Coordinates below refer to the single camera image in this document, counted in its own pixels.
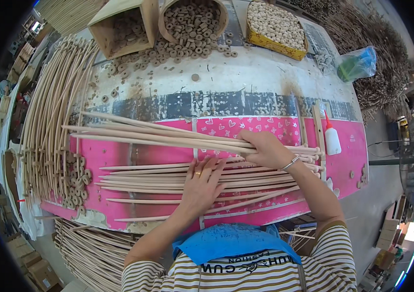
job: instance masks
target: blue plastic bag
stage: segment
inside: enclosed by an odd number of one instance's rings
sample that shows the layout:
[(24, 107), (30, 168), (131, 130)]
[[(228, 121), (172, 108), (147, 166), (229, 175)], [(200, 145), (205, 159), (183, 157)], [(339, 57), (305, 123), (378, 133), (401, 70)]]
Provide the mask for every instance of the blue plastic bag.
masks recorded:
[(375, 74), (377, 54), (373, 46), (352, 51), (340, 56), (337, 75), (344, 82), (353, 82), (359, 78)]

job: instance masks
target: table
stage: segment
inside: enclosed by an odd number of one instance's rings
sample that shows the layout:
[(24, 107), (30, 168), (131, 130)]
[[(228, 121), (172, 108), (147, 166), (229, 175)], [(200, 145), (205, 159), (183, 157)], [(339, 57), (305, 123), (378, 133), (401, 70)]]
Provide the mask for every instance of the table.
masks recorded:
[[(361, 169), (367, 163), (367, 149), (361, 111), (353, 86), (342, 82), (335, 74), (323, 76), (311, 54), (299, 62), (264, 48), (243, 48), (244, 4), (234, 1), (226, 3), (226, 6), (230, 22), (224, 34), (234, 33), (232, 49), (238, 52), (237, 58), (226, 58), (214, 52), (208, 59), (183, 60), (180, 64), (170, 59), (156, 68), (150, 65), (145, 71), (137, 70), (126, 80), (121, 80), (118, 75), (108, 76), (109, 62), (98, 64), (92, 73), (92, 81), (97, 86), (87, 92), (86, 110), (154, 121), (216, 136), (234, 137), (242, 128), (272, 131), (288, 145), (301, 143), (301, 116), (309, 147), (316, 147), (311, 108), (313, 104), (319, 103), (331, 114), (343, 149), (341, 154), (327, 156), (327, 177), (332, 178), (333, 188), (339, 189), (339, 198), (357, 191)], [(310, 51), (326, 47), (336, 60), (338, 52), (323, 28), (304, 19), (300, 21), (311, 43)], [(224, 41), (223, 35), (219, 44)], [(194, 73), (200, 76), (197, 82), (191, 79)], [(115, 98), (110, 96), (113, 89), (118, 91)], [(103, 95), (109, 96), (107, 103), (101, 101)], [(77, 113), (71, 117), (71, 120), (76, 119)], [(96, 118), (84, 119), (85, 124), (98, 122)], [(325, 120), (322, 120), (322, 125), (325, 128)], [(70, 145), (71, 150), (75, 151), (74, 140), (71, 140)], [(229, 155), (202, 149), (92, 140), (82, 140), (81, 153), (87, 159), (86, 168), (92, 171), (93, 182), (99, 180), (99, 175), (107, 174), (99, 169), (103, 166), (179, 163), (190, 161), (193, 157), (201, 159), (205, 155)], [(355, 173), (353, 179), (349, 176), (351, 171)], [(93, 183), (87, 186), (87, 190), (89, 199), (85, 203), (86, 215), (78, 215), (75, 210), (65, 209), (54, 201), (44, 202), (41, 207), (82, 224), (134, 233), (146, 233), (160, 222), (125, 223), (114, 219), (167, 215), (176, 207), (118, 204), (105, 200), (160, 196), (156, 194), (112, 192)], [(179, 197), (164, 195), (167, 199)], [(309, 212), (309, 208), (302, 194), (296, 191), (246, 208), (208, 214), (196, 221), (189, 230), (220, 222), (269, 224), (306, 212)]]

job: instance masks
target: silver bracelet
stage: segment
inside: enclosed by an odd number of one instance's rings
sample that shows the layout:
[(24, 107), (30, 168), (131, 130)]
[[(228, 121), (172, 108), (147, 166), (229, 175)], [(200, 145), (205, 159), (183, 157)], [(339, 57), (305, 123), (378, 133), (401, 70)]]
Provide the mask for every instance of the silver bracelet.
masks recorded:
[(288, 168), (288, 167), (290, 167), (290, 166), (292, 166), (298, 159), (299, 159), (299, 156), (301, 156), (301, 155), (298, 155), (298, 156), (296, 156), (295, 158), (293, 158), (293, 160), (290, 162), (290, 164), (288, 164), (287, 166), (285, 166), (285, 167), (283, 167), (282, 169), (280, 169), (281, 171), (284, 171), (284, 170), (286, 170), (286, 168)]

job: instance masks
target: woman's right hand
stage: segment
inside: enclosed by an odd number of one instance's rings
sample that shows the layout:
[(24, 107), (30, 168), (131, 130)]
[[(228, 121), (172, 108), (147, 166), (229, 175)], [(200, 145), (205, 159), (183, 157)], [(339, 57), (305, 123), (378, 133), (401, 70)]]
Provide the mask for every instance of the woman's right hand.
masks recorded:
[(242, 154), (246, 161), (257, 163), (264, 167), (282, 169), (296, 157), (270, 132), (253, 133), (242, 130), (239, 132), (237, 139), (246, 140), (257, 149), (257, 154)]

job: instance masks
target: hand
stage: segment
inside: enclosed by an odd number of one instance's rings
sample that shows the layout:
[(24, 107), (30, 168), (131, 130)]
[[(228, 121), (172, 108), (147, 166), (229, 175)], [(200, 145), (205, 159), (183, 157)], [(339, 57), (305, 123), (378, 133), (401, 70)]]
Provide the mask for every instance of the hand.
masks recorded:
[(296, 157), (270, 132), (253, 133), (242, 130), (239, 132), (237, 139), (246, 140), (257, 149), (257, 154), (242, 154), (246, 161), (264, 167), (282, 169)]
[(218, 180), (226, 160), (217, 162), (218, 158), (206, 158), (197, 165), (194, 159), (187, 170), (183, 197), (178, 208), (192, 218), (203, 215), (225, 188), (224, 184), (218, 184)]

